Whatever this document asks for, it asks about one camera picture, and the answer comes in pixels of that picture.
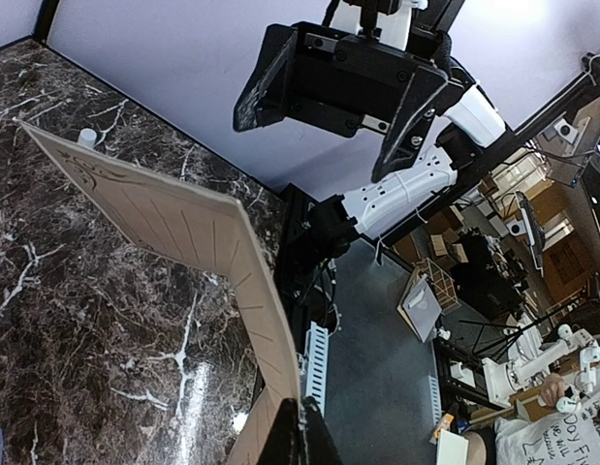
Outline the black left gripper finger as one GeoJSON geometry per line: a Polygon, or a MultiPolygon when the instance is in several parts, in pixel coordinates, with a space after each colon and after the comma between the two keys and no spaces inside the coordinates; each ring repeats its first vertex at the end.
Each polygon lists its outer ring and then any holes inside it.
{"type": "Polygon", "coordinates": [[[275,464],[342,464],[322,412],[312,396],[280,404],[281,425],[274,427],[275,464]]]}

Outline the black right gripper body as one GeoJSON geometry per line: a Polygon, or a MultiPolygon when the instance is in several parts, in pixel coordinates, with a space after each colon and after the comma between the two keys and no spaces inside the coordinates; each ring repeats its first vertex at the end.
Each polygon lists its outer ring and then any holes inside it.
{"type": "Polygon", "coordinates": [[[448,84],[407,138],[462,96],[462,80],[453,74],[446,45],[426,57],[305,21],[291,27],[298,39],[284,119],[350,138],[372,117],[386,135],[407,83],[420,66],[444,71],[448,84]]]}

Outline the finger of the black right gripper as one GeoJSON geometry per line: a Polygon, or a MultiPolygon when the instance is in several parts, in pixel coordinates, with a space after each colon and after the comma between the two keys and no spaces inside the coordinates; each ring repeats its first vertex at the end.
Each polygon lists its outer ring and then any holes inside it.
{"type": "Polygon", "coordinates": [[[291,26],[267,28],[255,68],[234,107],[236,132],[267,127],[287,116],[297,39],[298,31],[291,26]]]}
{"type": "Polygon", "coordinates": [[[379,156],[371,172],[371,182],[378,183],[396,171],[411,168],[418,150],[409,147],[405,138],[432,107],[432,102],[448,84],[447,74],[436,68],[420,66],[409,79],[397,105],[394,119],[382,141],[379,156]]]}

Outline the white letter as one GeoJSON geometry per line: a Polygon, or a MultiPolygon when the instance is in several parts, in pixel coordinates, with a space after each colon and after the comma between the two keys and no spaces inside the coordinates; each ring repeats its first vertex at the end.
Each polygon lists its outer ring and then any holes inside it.
{"type": "Polygon", "coordinates": [[[289,464],[298,444],[295,343],[257,236],[241,202],[108,157],[27,122],[22,129],[135,246],[228,278],[265,387],[228,459],[289,464]]]}

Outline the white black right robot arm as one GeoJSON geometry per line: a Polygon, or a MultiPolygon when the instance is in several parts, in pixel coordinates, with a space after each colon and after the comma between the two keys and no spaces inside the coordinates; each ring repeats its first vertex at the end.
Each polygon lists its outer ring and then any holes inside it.
{"type": "Polygon", "coordinates": [[[309,207],[291,243],[319,259],[381,235],[452,188],[466,161],[506,133],[452,56],[459,1],[332,1],[320,23],[272,24],[233,111],[247,132],[291,119],[382,139],[369,183],[309,207]]]}

